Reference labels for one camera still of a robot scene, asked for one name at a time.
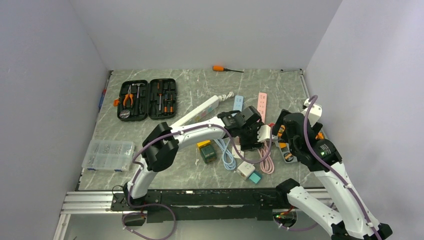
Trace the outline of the grey tool tray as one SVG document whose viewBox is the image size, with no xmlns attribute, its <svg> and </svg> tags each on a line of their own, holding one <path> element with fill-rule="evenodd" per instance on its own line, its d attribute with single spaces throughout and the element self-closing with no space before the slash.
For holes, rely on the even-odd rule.
<svg viewBox="0 0 424 240">
<path fill-rule="evenodd" d="M 323 133 L 323 131 L 322 131 L 322 128 L 323 128 L 323 125 L 320 123 L 320 122 L 317 122 L 313 127 L 312 127 L 312 129 L 313 129 L 313 131 L 316 133 L 316 135 L 315 135 L 315 140 L 311 140 L 310 141 L 310 144 L 312 145 L 313 143 L 315 143 L 315 142 L 317 142 L 318 140 L 323 140 L 323 139 L 325 139 L 325 135 L 324 135 L 324 133 Z M 276 138 L 275 138 L 275 140 L 273 141 L 273 143 L 275 144 L 275 146 L 276 147 L 278 147 L 278 149 L 279 149 L 279 152 L 281 153 L 281 155 L 282 155 L 282 157 L 283 157 L 283 160 L 284 160 L 284 153 L 286 153 L 286 152 L 289 152 L 289 153 L 291 153 L 290 152 L 290 148 L 289 148 L 289 144 L 288 143 L 286 143 L 284 140 L 283 140 L 283 133 L 285 132 L 285 126 L 284 125 L 282 125 L 281 127 L 280 127 L 280 129 L 278 130 L 278 133 L 277 133 L 277 136 L 276 136 Z M 292 162 L 285 162 L 285 160 L 284 160 L 284 162 L 285 163 L 295 163 L 295 162 L 297 162 L 298 160 L 297 160 L 297 158 L 293 155 L 293 157 L 294 157 L 294 160 L 292 161 Z"/>
</svg>

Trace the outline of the light blue power strip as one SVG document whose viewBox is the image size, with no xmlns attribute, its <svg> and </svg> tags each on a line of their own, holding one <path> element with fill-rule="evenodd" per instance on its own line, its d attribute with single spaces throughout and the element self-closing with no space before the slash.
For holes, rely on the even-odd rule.
<svg viewBox="0 0 424 240">
<path fill-rule="evenodd" d="M 241 95 L 236 95 L 234 97 L 233 110 L 241 112 L 243 110 L 244 97 Z"/>
</svg>

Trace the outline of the pink power strip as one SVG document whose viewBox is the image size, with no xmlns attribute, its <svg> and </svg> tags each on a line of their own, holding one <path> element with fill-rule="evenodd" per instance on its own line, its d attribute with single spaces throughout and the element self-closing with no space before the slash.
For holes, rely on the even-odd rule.
<svg viewBox="0 0 424 240">
<path fill-rule="evenodd" d="M 260 113 L 261 121 L 266 122 L 266 109 L 267 109 L 267 94 L 264 92 L 258 93 L 257 110 Z"/>
</svg>

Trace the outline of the white charger plug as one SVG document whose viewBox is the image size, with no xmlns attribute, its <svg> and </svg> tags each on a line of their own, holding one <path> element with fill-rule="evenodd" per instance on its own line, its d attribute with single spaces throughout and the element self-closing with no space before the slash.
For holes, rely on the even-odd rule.
<svg viewBox="0 0 424 240">
<path fill-rule="evenodd" d="M 242 159 L 245 156 L 245 153 L 237 145 L 236 148 L 231 149 L 232 155 L 235 159 Z"/>
</svg>

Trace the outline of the white long power strip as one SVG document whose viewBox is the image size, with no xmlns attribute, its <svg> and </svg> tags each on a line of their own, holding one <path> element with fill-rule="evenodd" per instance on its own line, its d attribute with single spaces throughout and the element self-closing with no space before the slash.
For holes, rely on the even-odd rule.
<svg viewBox="0 0 424 240">
<path fill-rule="evenodd" d="M 203 117 L 216 109 L 219 106 L 219 103 L 224 102 L 234 96 L 235 94 L 233 91 L 230 91 L 228 94 L 213 95 L 208 100 L 174 122 L 171 127 L 180 127 L 198 123 Z"/>
</svg>

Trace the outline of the white cube socket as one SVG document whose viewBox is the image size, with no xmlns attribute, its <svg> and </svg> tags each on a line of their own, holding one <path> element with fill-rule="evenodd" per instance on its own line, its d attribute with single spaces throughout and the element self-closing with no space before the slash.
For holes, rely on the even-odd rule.
<svg viewBox="0 0 424 240">
<path fill-rule="evenodd" d="M 243 161 L 237 168 L 236 173 L 243 179 L 247 180 L 256 170 L 255 166 L 249 162 Z"/>
</svg>

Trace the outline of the dark green cube socket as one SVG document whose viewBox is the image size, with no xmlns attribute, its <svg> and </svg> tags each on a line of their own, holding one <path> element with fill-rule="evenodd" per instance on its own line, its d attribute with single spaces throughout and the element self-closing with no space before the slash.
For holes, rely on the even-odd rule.
<svg viewBox="0 0 424 240">
<path fill-rule="evenodd" d="M 209 164 L 217 159 L 217 153 L 212 145 L 201 147 L 199 152 L 205 164 Z"/>
</svg>

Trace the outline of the yellow cube socket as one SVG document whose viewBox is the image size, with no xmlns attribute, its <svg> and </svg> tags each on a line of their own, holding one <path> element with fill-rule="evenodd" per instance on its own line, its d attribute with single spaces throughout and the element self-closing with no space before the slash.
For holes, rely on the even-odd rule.
<svg viewBox="0 0 424 240">
<path fill-rule="evenodd" d="M 205 140 L 205 141 L 198 142 L 196 144 L 196 146 L 197 146 L 198 149 L 201 149 L 201 148 L 204 148 L 206 146 L 209 146 L 210 144 L 211 144 L 210 140 Z"/>
</svg>

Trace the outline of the teal plug adapter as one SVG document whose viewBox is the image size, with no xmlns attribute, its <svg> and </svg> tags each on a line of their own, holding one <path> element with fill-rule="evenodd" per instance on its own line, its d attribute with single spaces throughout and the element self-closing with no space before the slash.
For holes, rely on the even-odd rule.
<svg viewBox="0 0 424 240">
<path fill-rule="evenodd" d="M 262 175 L 259 173 L 259 172 L 257 172 L 257 171 L 254 171 L 249 177 L 248 177 L 248 179 L 252 182 L 252 183 L 254 183 L 254 184 L 258 184 L 260 181 L 261 181 L 261 179 L 262 179 Z"/>
</svg>

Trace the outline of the black tool case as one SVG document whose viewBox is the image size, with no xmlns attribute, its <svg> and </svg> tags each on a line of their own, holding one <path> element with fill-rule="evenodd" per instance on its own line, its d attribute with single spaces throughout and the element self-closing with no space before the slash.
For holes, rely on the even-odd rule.
<svg viewBox="0 0 424 240">
<path fill-rule="evenodd" d="M 133 105 L 123 106 L 129 85 L 132 85 Z M 166 94 L 173 93 L 174 112 L 164 111 Z M 158 78 L 151 81 L 144 79 L 130 80 L 122 83 L 118 98 L 114 101 L 117 107 L 117 118 L 123 122 L 138 122 L 146 118 L 152 120 L 171 119 L 177 115 L 177 82 L 173 78 Z"/>
</svg>

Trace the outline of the clear plastic screw box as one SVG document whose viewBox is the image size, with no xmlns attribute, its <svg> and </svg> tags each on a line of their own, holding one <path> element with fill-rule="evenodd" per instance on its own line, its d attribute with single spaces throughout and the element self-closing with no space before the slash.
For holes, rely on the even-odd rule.
<svg viewBox="0 0 424 240">
<path fill-rule="evenodd" d="M 132 164 L 135 144 L 132 141 L 90 141 L 81 167 L 90 171 L 126 172 Z"/>
</svg>

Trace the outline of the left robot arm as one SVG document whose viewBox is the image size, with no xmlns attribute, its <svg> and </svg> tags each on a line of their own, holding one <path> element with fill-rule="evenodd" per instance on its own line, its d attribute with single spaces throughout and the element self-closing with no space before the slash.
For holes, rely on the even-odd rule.
<svg viewBox="0 0 424 240">
<path fill-rule="evenodd" d="M 249 106 L 243 111 L 221 112 L 208 120 L 184 125 L 158 124 L 142 143 L 132 162 L 138 165 L 135 175 L 124 185 L 124 204 L 139 209 L 157 173 L 168 169 L 177 153 L 191 145 L 206 141 L 239 139 L 241 151 L 253 151 L 264 146 L 270 127 L 262 122 L 258 110 Z"/>
</svg>

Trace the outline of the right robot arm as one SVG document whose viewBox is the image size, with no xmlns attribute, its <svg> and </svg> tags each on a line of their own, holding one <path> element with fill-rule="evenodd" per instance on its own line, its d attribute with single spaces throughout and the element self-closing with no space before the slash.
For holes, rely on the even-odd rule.
<svg viewBox="0 0 424 240">
<path fill-rule="evenodd" d="M 283 109 L 272 132 L 278 133 L 281 127 L 290 153 L 319 179 L 337 209 L 311 196 L 292 178 L 275 188 L 280 207 L 292 205 L 302 210 L 333 240 L 386 240 L 393 234 L 392 228 L 379 222 L 360 198 L 335 145 L 328 139 L 316 138 L 320 123 L 312 126 L 302 113 Z"/>
</svg>

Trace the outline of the small black orange screwdriver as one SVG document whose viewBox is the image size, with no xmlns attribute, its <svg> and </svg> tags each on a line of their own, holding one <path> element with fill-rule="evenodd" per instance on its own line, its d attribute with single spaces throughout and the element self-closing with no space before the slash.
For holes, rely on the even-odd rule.
<svg viewBox="0 0 424 240">
<path fill-rule="evenodd" d="M 165 106 L 164 106 L 164 112 L 169 115 L 172 114 L 174 112 L 174 94 L 171 93 L 167 93 L 165 95 L 165 100 L 164 100 Z"/>
</svg>

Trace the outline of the orange pliers in case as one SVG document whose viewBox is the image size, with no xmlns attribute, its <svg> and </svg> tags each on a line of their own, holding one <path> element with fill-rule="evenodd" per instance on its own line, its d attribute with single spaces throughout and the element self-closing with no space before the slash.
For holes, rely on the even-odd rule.
<svg viewBox="0 0 424 240">
<path fill-rule="evenodd" d="M 132 85 L 128 86 L 127 93 L 123 99 L 123 106 L 125 108 L 131 108 L 134 104 L 134 95 L 132 94 Z"/>
</svg>

